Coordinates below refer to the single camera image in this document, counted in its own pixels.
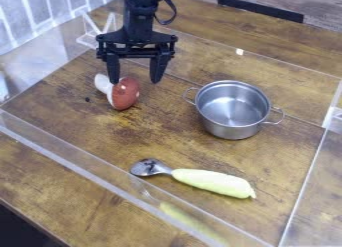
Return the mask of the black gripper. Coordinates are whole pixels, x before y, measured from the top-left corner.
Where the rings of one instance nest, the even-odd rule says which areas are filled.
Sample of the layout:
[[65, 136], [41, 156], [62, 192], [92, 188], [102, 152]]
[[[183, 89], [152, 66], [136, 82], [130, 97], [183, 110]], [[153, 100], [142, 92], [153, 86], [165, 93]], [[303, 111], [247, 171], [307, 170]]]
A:
[[156, 84], [163, 77], [167, 64], [175, 54], [175, 35], [151, 32], [148, 40], [132, 40], [124, 29], [96, 36], [96, 57], [106, 60], [109, 82], [118, 83], [120, 63], [118, 58], [151, 58], [149, 79]]

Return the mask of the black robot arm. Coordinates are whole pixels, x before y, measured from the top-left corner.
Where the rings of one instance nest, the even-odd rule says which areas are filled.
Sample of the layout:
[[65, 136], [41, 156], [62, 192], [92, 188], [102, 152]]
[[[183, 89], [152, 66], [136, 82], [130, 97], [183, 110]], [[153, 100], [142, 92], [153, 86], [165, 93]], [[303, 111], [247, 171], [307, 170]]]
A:
[[[96, 36], [98, 48], [96, 57], [106, 63], [109, 82], [118, 83], [120, 59], [148, 58], [149, 79], [157, 83], [163, 77], [168, 61], [175, 55], [177, 37], [152, 30], [153, 21], [168, 25], [168, 20], [159, 20], [156, 11], [161, 0], [124, 0], [122, 27]], [[164, 0], [172, 11], [176, 7], [171, 0]]]

